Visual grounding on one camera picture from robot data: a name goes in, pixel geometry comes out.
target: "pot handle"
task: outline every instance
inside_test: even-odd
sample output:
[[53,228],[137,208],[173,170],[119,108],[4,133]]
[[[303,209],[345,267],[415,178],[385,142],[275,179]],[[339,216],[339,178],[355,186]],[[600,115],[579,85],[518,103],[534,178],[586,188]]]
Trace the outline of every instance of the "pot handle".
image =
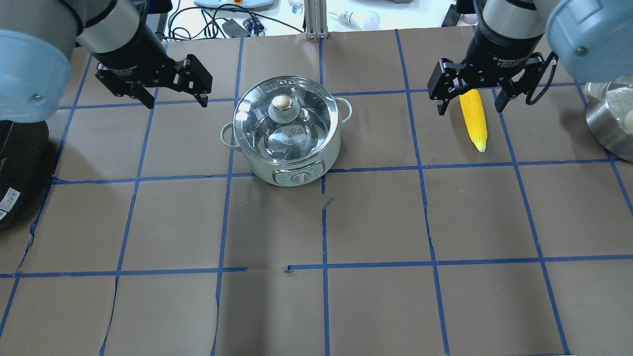
[[229,122],[228,124],[224,125],[224,127],[222,127],[222,131],[220,131],[220,140],[222,140],[222,143],[224,144],[224,146],[226,146],[226,147],[228,147],[228,148],[230,148],[230,149],[234,149],[234,150],[236,150],[236,151],[238,151],[238,152],[241,152],[241,151],[242,151],[242,148],[241,148],[240,146],[230,144],[230,143],[228,143],[228,142],[226,142],[226,141],[224,140],[224,134],[225,134],[225,133],[226,133],[229,129],[232,129],[232,128],[233,128],[233,122]]
[[341,125],[345,126],[345,124],[349,121],[349,118],[352,117],[352,112],[354,111],[352,109],[352,104],[349,103],[349,101],[347,101],[347,99],[343,99],[343,98],[334,98],[334,100],[338,101],[339,103],[345,104],[347,106],[347,108],[349,109],[348,117],[346,117],[343,120],[341,120]]

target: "yellow corn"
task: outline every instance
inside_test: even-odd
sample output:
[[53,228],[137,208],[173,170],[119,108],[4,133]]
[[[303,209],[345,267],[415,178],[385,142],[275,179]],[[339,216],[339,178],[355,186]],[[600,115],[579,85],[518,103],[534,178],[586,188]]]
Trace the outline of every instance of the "yellow corn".
[[473,141],[479,152],[486,150],[488,129],[486,128],[486,114],[481,96],[476,89],[460,95],[461,112],[464,114],[464,122],[470,140]]

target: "stainless steel pot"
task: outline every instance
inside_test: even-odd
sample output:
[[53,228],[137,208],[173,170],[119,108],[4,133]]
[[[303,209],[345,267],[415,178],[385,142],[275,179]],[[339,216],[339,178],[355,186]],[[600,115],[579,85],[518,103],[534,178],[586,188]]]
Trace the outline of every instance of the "stainless steel pot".
[[[341,120],[337,103],[348,116]],[[277,186],[313,182],[332,167],[341,147],[341,126],[352,115],[349,101],[334,98],[319,83],[298,76],[265,80],[237,104],[222,143],[243,152],[253,172]],[[224,135],[233,129],[236,144]]]
[[588,83],[587,125],[602,147],[633,162],[633,77]]

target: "light bulb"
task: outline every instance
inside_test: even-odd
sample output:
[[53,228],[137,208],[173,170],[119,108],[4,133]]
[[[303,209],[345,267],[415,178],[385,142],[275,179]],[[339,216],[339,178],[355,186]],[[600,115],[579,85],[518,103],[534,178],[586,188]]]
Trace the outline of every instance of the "light bulb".
[[380,28],[380,15],[375,11],[345,11],[339,13],[338,18],[342,22],[347,22],[361,30],[378,30]]

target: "white label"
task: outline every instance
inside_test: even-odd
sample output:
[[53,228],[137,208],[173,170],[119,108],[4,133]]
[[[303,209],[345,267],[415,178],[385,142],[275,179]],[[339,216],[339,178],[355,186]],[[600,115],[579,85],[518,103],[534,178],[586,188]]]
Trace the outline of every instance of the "white label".
[[9,188],[9,190],[4,195],[4,198],[2,199],[2,201],[0,201],[0,209],[10,212],[11,209],[13,209],[13,205],[15,205],[15,202],[18,201],[19,197],[20,197],[19,191],[13,188]]

